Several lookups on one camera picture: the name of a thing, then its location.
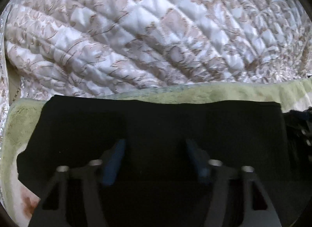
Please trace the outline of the black pants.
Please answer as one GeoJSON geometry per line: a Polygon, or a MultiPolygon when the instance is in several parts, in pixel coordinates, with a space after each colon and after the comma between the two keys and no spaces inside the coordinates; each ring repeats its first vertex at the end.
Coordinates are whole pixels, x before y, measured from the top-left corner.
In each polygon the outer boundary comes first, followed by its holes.
{"type": "Polygon", "coordinates": [[[290,226],[304,206],[275,102],[158,104],[55,96],[17,156],[19,181],[41,200],[57,167],[86,166],[120,139],[125,150],[115,182],[98,189],[107,226],[204,226],[208,190],[188,139],[227,167],[253,167],[282,226],[290,226]]]}

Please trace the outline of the floral fleece blanket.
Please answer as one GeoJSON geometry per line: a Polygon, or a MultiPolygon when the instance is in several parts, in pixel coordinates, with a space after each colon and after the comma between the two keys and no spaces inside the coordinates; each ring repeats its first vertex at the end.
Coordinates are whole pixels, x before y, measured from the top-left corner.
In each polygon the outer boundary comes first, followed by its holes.
{"type": "MultiPolygon", "coordinates": [[[[280,103],[283,112],[304,111],[311,107],[311,78],[274,84],[202,83],[143,89],[107,96],[109,100],[139,100],[152,103],[213,103],[243,100],[280,103]]],[[[31,195],[18,181],[16,158],[25,150],[38,122],[44,100],[21,98],[4,111],[1,144],[1,202],[10,220],[27,226],[30,217],[24,213],[21,196],[31,195]]]]}

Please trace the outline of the quilted beige floral comforter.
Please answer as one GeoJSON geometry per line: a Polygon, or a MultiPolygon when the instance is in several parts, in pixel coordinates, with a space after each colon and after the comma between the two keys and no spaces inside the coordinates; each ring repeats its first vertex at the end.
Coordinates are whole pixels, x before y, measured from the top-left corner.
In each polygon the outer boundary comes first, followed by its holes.
{"type": "Polygon", "coordinates": [[[202,83],[311,78],[300,0],[9,0],[1,13],[1,121],[8,66],[23,98],[107,98],[202,83]]]}

